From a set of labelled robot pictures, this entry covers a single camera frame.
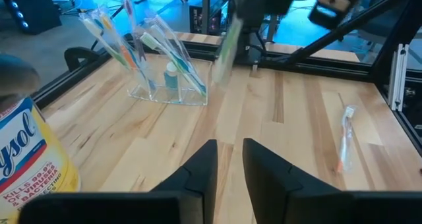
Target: wooden tabletop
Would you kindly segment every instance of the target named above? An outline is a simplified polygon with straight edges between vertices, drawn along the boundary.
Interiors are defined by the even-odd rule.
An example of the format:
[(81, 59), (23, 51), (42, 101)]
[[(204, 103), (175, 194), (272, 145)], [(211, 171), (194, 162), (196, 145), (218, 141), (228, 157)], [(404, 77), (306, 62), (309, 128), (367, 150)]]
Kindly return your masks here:
[[(82, 190), (149, 191), (211, 138), (219, 155), (215, 223), (254, 221), (244, 138), (342, 190), (422, 190), (421, 158), (373, 84), (235, 67), (226, 91), (211, 87), (208, 106), (192, 107), (130, 98), (128, 80), (110, 60), (43, 110)], [(353, 166), (338, 174), (345, 105), (357, 106)]]

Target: metal frame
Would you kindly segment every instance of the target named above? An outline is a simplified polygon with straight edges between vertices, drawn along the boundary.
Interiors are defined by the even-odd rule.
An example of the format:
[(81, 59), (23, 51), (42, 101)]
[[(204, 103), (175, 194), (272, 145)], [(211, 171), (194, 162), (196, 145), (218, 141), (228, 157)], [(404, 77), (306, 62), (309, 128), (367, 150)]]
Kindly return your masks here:
[[(400, 1), (408, 1), (402, 16), (399, 21), (397, 21), (393, 31), (386, 40), (384, 47), (381, 49), (378, 57), (372, 67), (363, 63), (353, 63), (347, 61), (339, 61), (332, 59), (322, 59), (317, 57), (309, 57), (310, 54), (317, 52), (319, 49), (322, 49), (330, 43), (330, 40), (337, 40), (339, 36), (347, 34), (353, 30), (353, 27), (359, 26), (359, 24), (364, 23), (362, 18), (358, 21), (354, 21), (351, 25), (341, 25), (337, 30), (333, 30), (334, 33), (329, 33), (322, 37), (322, 39), (317, 40), (315, 43), (311, 44), (305, 49), (301, 49), (298, 53), (286, 54), (286, 53), (274, 53), (267, 52), (266, 57), (262, 60), (258, 67), (268, 68), (274, 70), (286, 70), (291, 72), (299, 72), (305, 74), (315, 74), (321, 76), (330, 76), (335, 78), (344, 78), (348, 80), (358, 80), (364, 82), (372, 82), (378, 88), (382, 96), (387, 102), (387, 95), (385, 93), (384, 86), (388, 83), (391, 70), (392, 62), (392, 53), (397, 50), (399, 43), (409, 44), (413, 37), (416, 35), (417, 30), (419, 29), (422, 18), (420, 12), (422, 12), (422, 2), (420, 0), (390, 0), (394, 3), (399, 3)], [(376, 11), (370, 12), (371, 17), (376, 17), (379, 14), (388, 10), (386, 3), (384, 1), (380, 2), (378, 5), (382, 7)], [(361, 16), (368, 16), (368, 12), (361, 13)], [(193, 42), (184, 42), (187, 51), (189, 52), (192, 58), (204, 59), (208, 61), (213, 61), (216, 58), (218, 52), (218, 45), (210, 45), (206, 43), (193, 43)], [(151, 50), (145, 47), (145, 52), (147, 53), (157, 53), (154, 50)], [(92, 61), (85, 60), (81, 63), (78, 63), (78, 60), (72, 60), (77, 62), (75, 65), (69, 65), (73, 69), (72, 72), (68, 72), (63, 75), (61, 78), (55, 80), (55, 82), (50, 83), (46, 87), (42, 88), (41, 92), (34, 95), (34, 100), (40, 108), (45, 107), (55, 99), (57, 99), (61, 94), (64, 94), (67, 90), (72, 88), (75, 84), (87, 77), (91, 72), (100, 68), (108, 59), (111, 57), (104, 51), (101, 50), (97, 52), (98, 59)], [(289, 59), (289, 57), (296, 58), (292, 63), (281, 63), (279, 59)], [(410, 80), (411, 83), (420, 84), (422, 87), (422, 72), (417, 72), (409, 70), (406, 75), (406, 81)], [(422, 155), (422, 143), (416, 134), (415, 130), (411, 127), (406, 116), (402, 112), (393, 111), (393, 114), (396, 116), (399, 123), (403, 126), (406, 134), (409, 136), (410, 140), (413, 142), (414, 146), (418, 152)]]

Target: clear acrylic toothbrush holder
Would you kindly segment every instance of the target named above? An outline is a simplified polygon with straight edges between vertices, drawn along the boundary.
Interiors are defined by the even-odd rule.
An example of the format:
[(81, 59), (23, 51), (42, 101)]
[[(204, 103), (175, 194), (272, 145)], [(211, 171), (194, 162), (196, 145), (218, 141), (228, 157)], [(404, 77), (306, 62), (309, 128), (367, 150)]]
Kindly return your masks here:
[(183, 74), (178, 70), (169, 71), (169, 58), (165, 55), (146, 55), (148, 68), (142, 72), (149, 81), (142, 82), (143, 77), (140, 71), (132, 70), (129, 80), (128, 93), (136, 99), (145, 99), (160, 103), (172, 103), (179, 105), (207, 105), (208, 89), (211, 81), (211, 62), (191, 59), (196, 75), (205, 85), (205, 90), (189, 83), (187, 78), (190, 74)]

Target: lysol can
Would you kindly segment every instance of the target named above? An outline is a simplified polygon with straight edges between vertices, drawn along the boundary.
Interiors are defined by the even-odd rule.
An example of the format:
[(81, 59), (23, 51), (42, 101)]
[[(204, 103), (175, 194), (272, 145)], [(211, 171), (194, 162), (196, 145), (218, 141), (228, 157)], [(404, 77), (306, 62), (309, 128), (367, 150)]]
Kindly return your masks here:
[(80, 177), (30, 98), (0, 113), (0, 223), (16, 223), (31, 199), (76, 192)]

